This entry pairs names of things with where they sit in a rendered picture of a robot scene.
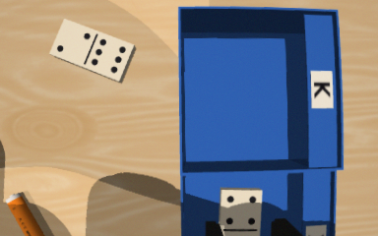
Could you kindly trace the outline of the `cream domino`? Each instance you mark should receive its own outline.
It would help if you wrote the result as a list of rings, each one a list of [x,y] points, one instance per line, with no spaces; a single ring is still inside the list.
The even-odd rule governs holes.
[[[51,55],[122,83],[136,46],[64,19]]]
[[[219,224],[223,236],[260,236],[262,190],[220,188]]]

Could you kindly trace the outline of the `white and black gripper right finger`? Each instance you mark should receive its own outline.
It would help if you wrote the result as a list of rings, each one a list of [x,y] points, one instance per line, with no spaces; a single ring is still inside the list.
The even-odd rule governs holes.
[[[285,218],[276,218],[271,224],[271,236],[303,236]]]

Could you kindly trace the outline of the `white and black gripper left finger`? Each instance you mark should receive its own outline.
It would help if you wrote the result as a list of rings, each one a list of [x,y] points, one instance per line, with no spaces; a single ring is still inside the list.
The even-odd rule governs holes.
[[[206,236],[223,236],[220,224],[215,221],[206,221]]]

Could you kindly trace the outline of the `orange battery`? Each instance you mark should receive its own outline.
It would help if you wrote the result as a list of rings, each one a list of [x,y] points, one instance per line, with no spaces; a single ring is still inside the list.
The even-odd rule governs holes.
[[[21,193],[11,195],[6,203],[25,236],[44,236]]]

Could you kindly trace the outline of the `blue three-compartment bin rack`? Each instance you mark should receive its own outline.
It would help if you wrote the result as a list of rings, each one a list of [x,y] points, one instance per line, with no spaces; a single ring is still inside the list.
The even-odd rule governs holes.
[[[262,190],[260,236],[336,236],[339,11],[178,7],[178,63],[181,236],[219,223],[221,188]]]

